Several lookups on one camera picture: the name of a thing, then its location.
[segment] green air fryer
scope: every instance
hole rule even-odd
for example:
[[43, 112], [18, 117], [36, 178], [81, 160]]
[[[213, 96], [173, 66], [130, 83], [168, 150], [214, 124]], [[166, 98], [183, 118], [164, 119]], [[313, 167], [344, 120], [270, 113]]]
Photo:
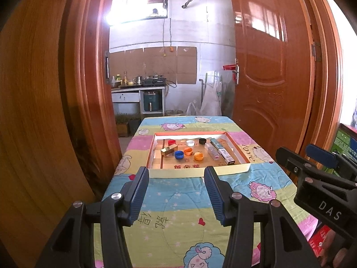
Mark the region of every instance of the green air fryer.
[[145, 92], [144, 93], [144, 110], [146, 112], [159, 111], [161, 109], [160, 92]]

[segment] brown cardboard on wall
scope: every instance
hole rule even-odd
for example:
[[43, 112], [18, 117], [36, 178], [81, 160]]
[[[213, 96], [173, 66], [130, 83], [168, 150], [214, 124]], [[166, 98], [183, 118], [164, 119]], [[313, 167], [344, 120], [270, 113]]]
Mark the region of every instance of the brown cardboard on wall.
[[124, 78], [125, 67], [125, 51], [113, 52], [109, 55], [109, 79], [120, 75]]
[[197, 48], [177, 48], [177, 83], [195, 84], [197, 81]]
[[177, 79], [177, 51], [176, 47], [148, 47], [144, 49], [144, 63], [146, 75], [163, 75], [176, 83]]
[[144, 76], [144, 51], [142, 48], [125, 51], [126, 77], [129, 81]]

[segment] potted plant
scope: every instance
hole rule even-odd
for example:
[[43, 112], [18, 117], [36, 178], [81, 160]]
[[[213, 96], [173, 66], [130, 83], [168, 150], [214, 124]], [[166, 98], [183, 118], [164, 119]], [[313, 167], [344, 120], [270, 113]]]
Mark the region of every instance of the potted plant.
[[135, 135], [136, 131], [138, 130], [139, 126], [141, 124], [141, 116], [140, 114], [134, 114], [129, 116], [129, 129], [130, 129], [130, 134], [132, 136]]
[[129, 137], [128, 115], [120, 113], [115, 115], [115, 124], [118, 137]]

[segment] floor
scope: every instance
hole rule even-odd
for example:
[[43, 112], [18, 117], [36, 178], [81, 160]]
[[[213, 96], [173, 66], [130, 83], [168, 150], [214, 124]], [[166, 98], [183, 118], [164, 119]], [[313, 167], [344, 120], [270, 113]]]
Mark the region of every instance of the floor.
[[120, 144], [120, 149], [121, 153], [124, 154], [126, 151], [126, 148], [129, 145], [130, 140], [133, 138], [133, 136], [129, 137], [119, 137], [119, 144]]

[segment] drawer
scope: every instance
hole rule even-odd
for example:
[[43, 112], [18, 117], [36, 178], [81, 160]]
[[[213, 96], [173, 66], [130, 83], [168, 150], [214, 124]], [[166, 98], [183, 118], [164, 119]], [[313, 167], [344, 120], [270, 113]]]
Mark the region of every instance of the drawer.
[[115, 92], [112, 93], [113, 103], [135, 103], [139, 102], [138, 92]]

